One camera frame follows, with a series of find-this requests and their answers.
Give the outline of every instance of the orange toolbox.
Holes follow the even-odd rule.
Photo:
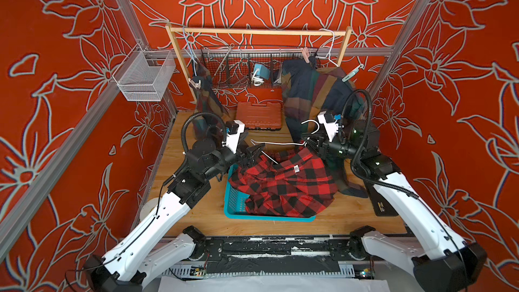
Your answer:
[[[236,119],[242,121],[247,130],[281,130],[281,103],[238,102]]]

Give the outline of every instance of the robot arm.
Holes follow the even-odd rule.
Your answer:
[[[185,128],[200,115],[194,114],[184,124],[181,132],[183,144]],[[92,290],[140,292],[172,264],[188,257],[198,259],[202,256],[205,236],[193,226],[159,250],[151,254],[150,251],[209,191],[211,178],[227,173],[234,163],[243,166],[254,164],[265,144],[240,145],[246,135],[244,128],[243,122],[238,120],[227,122],[226,138],[220,148],[211,139],[193,144],[185,153],[180,168],[164,182],[163,187],[168,185],[168,191],[160,196],[159,205],[113,249],[102,257],[92,255],[87,259],[83,269]]]
[[[468,244],[418,196],[399,167],[380,153],[380,133],[372,123],[366,125],[369,120],[350,122],[342,142],[337,135],[342,131],[338,120],[341,115],[321,112],[318,121],[325,131],[303,134],[303,140],[322,159],[352,159],[364,142],[354,167],[364,173],[359,177],[369,179],[364,183],[376,213],[387,216],[391,209],[400,215],[421,244],[406,245],[366,226],[351,232],[350,255],[359,260],[379,256],[414,276],[426,292],[456,292],[474,283],[487,257],[484,249],[477,243]]]

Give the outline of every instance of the white sheet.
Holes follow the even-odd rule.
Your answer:
[[[181,281],[163,276],[158,292],[390,292],[386,281],[307,276],[241,276]]]

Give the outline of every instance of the buffalo check shirt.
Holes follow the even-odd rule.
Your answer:
[[[245,209],[250,214],[312,217],[333,202],[337,192],[332,175],[323,161],[306,147],[262,155],[256,166],[238,169],[229,182],[249,194]]]

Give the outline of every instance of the blue plastic basket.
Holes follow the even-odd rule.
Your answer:
[[[229,168],[229,177],[238,168],[238,165],[234,164]],[[224,213],[230,219],[243,219],[243,220],[272,220],[272,221],[292,221],[292,222],[312,222],[315,220],[315,216],[310,218],[290,218],[290,217],[278,217],[278,216],[262,216],[262,215],[250,215],[245,211],[245,200],[249,198],[248,194],[242,193],[235,190],[227,181],[227,187],[225,188],[225,206]]]

